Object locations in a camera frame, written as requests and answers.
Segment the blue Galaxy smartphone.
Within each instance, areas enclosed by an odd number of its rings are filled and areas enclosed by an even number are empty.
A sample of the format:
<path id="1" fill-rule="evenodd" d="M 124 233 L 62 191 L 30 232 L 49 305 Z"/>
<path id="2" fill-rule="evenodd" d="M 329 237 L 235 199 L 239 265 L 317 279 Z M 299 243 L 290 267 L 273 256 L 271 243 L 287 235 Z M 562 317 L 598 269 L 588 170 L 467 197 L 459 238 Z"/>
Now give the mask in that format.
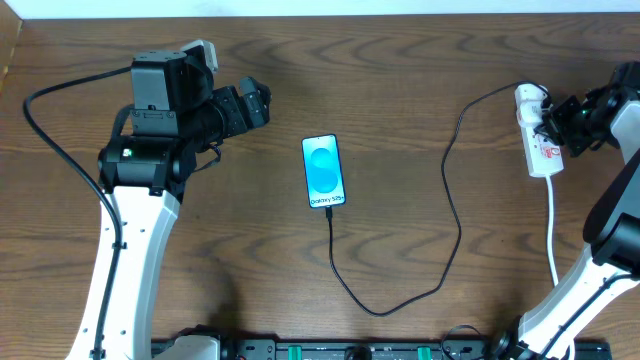
<path id="1" fill-rule="evenodd" d="M 335 134 L 312 136 L 301 141 L 311 208 L 339 206 L 346 203 L 340 151 Z"/>

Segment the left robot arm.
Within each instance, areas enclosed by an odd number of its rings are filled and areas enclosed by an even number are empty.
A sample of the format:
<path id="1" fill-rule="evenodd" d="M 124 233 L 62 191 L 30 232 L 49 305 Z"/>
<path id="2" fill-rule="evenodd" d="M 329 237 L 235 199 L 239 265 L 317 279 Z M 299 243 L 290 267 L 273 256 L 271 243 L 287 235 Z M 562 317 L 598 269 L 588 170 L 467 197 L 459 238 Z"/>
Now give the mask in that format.
<path id="1" fill-rule="evenodd" d="M 252 77 L 216 88 L 214 46 L 139 53 L 134 102 L 98 158 L 106 204 L 86 307 L 71 359 L 149 359 L 166 244 L 199 153 L 269 121 L 269 88 Z"/>

